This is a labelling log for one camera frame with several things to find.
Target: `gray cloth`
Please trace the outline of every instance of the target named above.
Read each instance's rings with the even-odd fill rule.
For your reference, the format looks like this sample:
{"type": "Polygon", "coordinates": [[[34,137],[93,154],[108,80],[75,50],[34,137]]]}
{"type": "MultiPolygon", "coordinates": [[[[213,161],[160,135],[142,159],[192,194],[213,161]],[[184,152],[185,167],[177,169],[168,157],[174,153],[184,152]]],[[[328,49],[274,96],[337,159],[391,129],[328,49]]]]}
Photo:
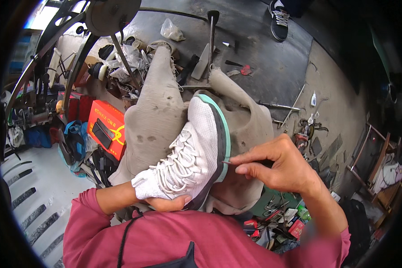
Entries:
{"type": "MultiPolygon", "coordinates": [[[[231,156],[273,138],[273,127],[267,108],[256,104],[236,83],[219,69],[213,69],[209,95],[222,110],[229,126],[231,156]]],[[[169,145],[187,121],[187,105],[181,98],[170,51],[158,47],[137,105],[125,113],[127,148],[118,170],[109,177],[112,185],[130,181],[140,171],[156,165],[171,152],[169,145]]],[[[203,210],[217,208],[223,214],[240,214],[260,198],[263,183],[247,180],[231,166],[221,183],[212,186],[203,210]]]]}

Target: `black shoe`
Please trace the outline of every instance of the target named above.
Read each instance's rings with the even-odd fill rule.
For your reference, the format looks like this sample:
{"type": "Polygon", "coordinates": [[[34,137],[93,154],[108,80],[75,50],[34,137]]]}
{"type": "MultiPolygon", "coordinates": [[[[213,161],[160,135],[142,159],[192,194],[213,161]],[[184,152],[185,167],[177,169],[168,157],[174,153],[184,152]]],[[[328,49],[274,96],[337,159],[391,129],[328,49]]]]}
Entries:
{"type": "Polygon", "coordinates": [[[276,1],[271,1],[270,6],[268,7],[268,10],[273,17],[273,21],[271,22],[271,32],[277,40],[284,41],[287,38],[290,15],[283,6],[274,8],[275,2],[276,1]]]}

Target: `shoe repair machine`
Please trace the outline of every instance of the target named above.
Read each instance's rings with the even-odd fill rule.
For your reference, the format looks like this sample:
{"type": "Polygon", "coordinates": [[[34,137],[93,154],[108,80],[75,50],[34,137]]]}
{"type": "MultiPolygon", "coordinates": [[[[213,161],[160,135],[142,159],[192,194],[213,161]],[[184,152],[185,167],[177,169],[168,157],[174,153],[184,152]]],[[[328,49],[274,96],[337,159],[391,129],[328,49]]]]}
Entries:
{"type": "MultiPolygon", "coordinates": [[[[58,3],[56,1],[47,1],[45,4],[46,6],[51,5],[54,7],[59,5],[59,10],[40,36],[36,54],[31,57],[32,60],[25,68],[11,93],[10,99],[5,107],[5,118],[11,118],[8,121],[8,125],[19,125],[25,129],[26,126],[44,124],[52,120],[53,116],[57,114],[56,94],[48,95],[48,92],[57,93],[59,91],[59,89],[54,88],[54,86],[48,87],[48,85],[53,84],[51,80],[55,80],[55,78],[51,78],[48,74],[49,62],[52,59],[54,46],[59,37],[77,22],[85,23],[87,29],[84,29],[83,26],[78,27],[76,32],[79,34],[83,32],[84,40],[73,59],[70,70],[62,70],[62,74],[64,74],[66,78],[61,106],[63,111],[68,110],[73,84],[89,51],[101,36],[111,36],[118,54],[123,59],[123,64],[129,73],[132,84],[140,91],[141,86],[135,79],[134,73],[129,68],[129,64],[125,59],[120,43],[115,35],[115,33],[121,32],[121,36],[123,37],[123,28],[133,20],[138,11],[170,13],[209,22],[210,50],[208,66],[212,64],[212,44],[214,44],[215,25],[219,19],[218,11],[210,10],[207,13],[208,18],[203,18],[173,10],[140,7],[141,0],[92,0],[86,1],[81,12],[76,13],[73,12],[73,10],[78,2],[80,2],[80,0],[68,0],[58,3]],[[34,81],[33,85],[29,85],[30,80],[34,81]]],[[[68,118],[65,114],[61,120],[64,124],[68,123],[68,118]]]]}

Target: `concrete floor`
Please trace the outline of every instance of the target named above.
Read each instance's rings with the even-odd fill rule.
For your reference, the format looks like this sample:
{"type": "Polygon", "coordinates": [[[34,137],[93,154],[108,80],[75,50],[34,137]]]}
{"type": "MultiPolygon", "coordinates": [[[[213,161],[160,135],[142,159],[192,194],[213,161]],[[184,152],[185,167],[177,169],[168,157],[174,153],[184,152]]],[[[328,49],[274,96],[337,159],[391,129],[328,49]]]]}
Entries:
{"type": "MultiPolygon", "coordinates": [[[[342,146],[330,161],[326,161],[323,166],[329,165],[332,167],[335,163],[338,164],[338,172],[331,185],[331,190],[339,195],[348,195],[349,193],[347,192],[351,190],[342,186],[343,184],[352,184],[352,181],[355,182],[356,179],[352,180],[348,175],[346,176],[346,174],[352,175],[346,170],[345,166],[353,163],[351,155],[365,126],[367,113],[365,105],[366,92],[361,89],[359,95],[356,95],[342,70],[316,41],[313,41],[311,45],[305,81],[304,91],[295,107],[305,108],[306,110],[302,110],[299,114],[291,114],[286,122],[288,127],[283,126],[277,129],[276,135],[283,133],[284,130],[287,130],[288,134],[292,135],[295,120],[298,123],[301,118],[308,119],[311,113],[314,113],[316,107],[310,105],[314,91],[316,92],[317,104],[321,99],[329,98],[329,100],[324,101],[319,107],[318,112],[320,115],[316,119],[316,122],[322,123],[322,126],[329,129],[329,133],[326,131],[315,131],[313,139],[318,137],[322,146],[322,152],[317,156],[318,161],[320,161],[322,154],[337,136],[341,134],[343,140],[342,146]],[[347,156],[345,162],[344,151],[346,151],[347,156]]],[[[309,155],[309,160],[314,159],[314,156],[310,155],[308,151],[307,149],[306,152],[309,155]]]]}

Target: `shoe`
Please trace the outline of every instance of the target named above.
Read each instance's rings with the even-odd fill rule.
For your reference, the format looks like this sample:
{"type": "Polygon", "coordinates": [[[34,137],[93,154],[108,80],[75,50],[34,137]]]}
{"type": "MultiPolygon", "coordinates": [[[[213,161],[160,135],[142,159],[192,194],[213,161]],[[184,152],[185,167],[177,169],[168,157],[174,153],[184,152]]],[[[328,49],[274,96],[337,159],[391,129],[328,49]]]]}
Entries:
{"type": "Polygon", "coordinates": [[[271,1],[268,6],[268,10],[273,18],[271,22],[271,32],[273,36],[280,42],[286,40],[288,32],[288,22],[290,15],[283,6],[278,6],[274,8],[274,3],[276,1],[271,1]]]}
{"type": "Polygon", "coordinates": [[[188,122],[171,143],[172,153],[131,180],[138,199],[173,199],[190,195],[183,209],[198,210],[215,182],[221,182],[230,155],[228,125],[219,106],[207,95],[191,99],[188,122]]]}

